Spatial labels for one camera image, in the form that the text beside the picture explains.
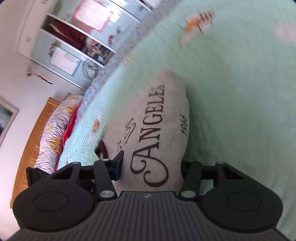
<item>wooden headboard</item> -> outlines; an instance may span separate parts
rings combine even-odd
[[[53,111],[59,106],[61,102],[49,98],[43,108],[40,116],[38,117],[36,124],[30,134],[27,141],[26,147],[22,154],[20,164],[17,170],[17,175],[15,177],[15,184],[13,187],[12,198],[10,200],[10,208],[12,208],[13,201],[17,195],[23,190],[28,188],[26,168],[34,167],[36,159],[39,154],[40,140],[42,137],[43,130],[45,128],[48,119],[52,115]]]

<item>picture frame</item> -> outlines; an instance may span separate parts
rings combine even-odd
[[[19,109],[0,98],[0,146]]]

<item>mint green bedspread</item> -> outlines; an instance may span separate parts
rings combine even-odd
[[[213,9],[213,30],[178,44],[185,19]],[[120,66],[75,127],[62,158],[91,164],[104,125],[152,75],[183,78],[190,104],[184,159],[225,161],[283,200],[279,230],[296,238],[296,4],[291,0],[183,0]],[[91,133],[100,118],[100,129]]]

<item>bed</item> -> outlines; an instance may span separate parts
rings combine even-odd
[[[42,137],[43,130],[45,128],[46,123],[48,122],[50,116],[54,112],[54,110],[59,106],[61,102],[49,98],[39,115],[36,124],[31,132],[31,135],[27,141],[25,146],[22,158],[20,160],[20,164],[17,170],[17,175],[15,178],[15,184],[13,187],[12,197],[10,200],[10,208],[12,208],[13,201],[16,196],[22,192],[23,190],[28,188],[27,176],[26,176],[26,168],[34,167],[36,159],[39,154],[39,146],[40,140]]]
[[[185,20],[211,9],[212,32],[181,48]],[[95,161],[91,150],[110,120],[149,77],[171,70],[184,80],[190,104],[184,159],[226,161],[276,192],[284,205],[278,229],[295,240],[295,13],[290,0],[164,0],[117,52],[123,58],[131,51],[128,65],[111,60],[86,91],[60,165]],[[148,32],[135,47],[133,38]]]

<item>wall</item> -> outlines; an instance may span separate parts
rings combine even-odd
[[[20,110],[0,146],[0,238],[3,240],[18,230],[9,208],[10,198],[24,147],[46,100],[53,97],[61,101],[67,92],[83,93],[38,65],[34,66],[34,72],[53,85],[36,76],[25,76],[28,60],[13,53],[13,46],[27,3],[28,0],[5,0],[0,5],[0,97]]]

